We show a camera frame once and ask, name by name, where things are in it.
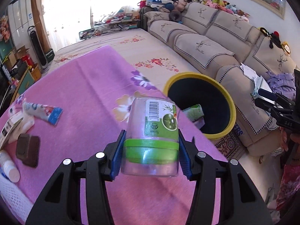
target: white tube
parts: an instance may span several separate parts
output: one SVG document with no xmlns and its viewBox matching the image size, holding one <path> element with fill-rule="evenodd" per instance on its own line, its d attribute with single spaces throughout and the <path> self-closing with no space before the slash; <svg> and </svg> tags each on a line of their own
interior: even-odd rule
<svg viewBox="0 0 300 225">
<path fill-rule="evenodd" d="M 0 151 L 0 166 L 10 181 L 16 183 L 20 180 L 20 173 L 5 150 Z"/>
</svg>

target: brown case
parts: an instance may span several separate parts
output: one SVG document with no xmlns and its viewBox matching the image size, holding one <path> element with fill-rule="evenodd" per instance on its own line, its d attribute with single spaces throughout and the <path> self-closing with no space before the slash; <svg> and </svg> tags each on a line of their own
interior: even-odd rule
<svg viewBox="0 0 300 225">
<path fill-rule="evenodd" d="M 20 134 L 17 142 L 16 156 L 24 165 L 36 167 L 38 165 L 38 153 L 40 149 L 39 136 Z"/>
</svg>

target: patterned rug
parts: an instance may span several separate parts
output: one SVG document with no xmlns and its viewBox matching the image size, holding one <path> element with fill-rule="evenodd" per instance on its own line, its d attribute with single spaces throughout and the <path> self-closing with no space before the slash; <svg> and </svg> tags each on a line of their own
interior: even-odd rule
<svg viewBox="0 0 300 225">
<path fill-rule="evenodd" d="M 238 160 L 245 153 L 245 147 L 234 131 L 231 131 L 222 139 L 212 142 L 227 159 L 234 158 Z"/>
</svg>

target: tower fan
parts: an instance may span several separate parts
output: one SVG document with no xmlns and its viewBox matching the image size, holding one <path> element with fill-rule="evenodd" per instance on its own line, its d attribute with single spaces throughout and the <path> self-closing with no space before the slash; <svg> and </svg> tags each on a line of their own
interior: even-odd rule
<svg viewBox="0 0 300 225">
<path fill-rule="evenodd" d="M 32 47 L 37 55 L 39 65 L 41 67 L 41 73 L 45 73 L 49 70 L 48 68 L 48 61 L 46 59 L 46 56 L 43 52 L 42 46 L 40 44 L 40 40 L 37 35 L 37 31 L 35 29 L 35 26 L 30 26 L 27 30 L 28 36 L 30 38 L 30 42 L 32 44 Z"/>
</svg>

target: sheer curtain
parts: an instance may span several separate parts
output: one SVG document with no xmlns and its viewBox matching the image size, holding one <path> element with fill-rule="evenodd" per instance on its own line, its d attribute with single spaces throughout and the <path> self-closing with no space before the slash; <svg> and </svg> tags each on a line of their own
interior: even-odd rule
<svg viewBox="0 0 300 225">
<path fill-rule="evenodd" d="M 121 8 L 124 13 L 135 13 L 140 0 L 42 0 L 43 17 L 49 42 L 54 51 L 74 44 L 78 33 L 115 15 Z"/>
</svg>

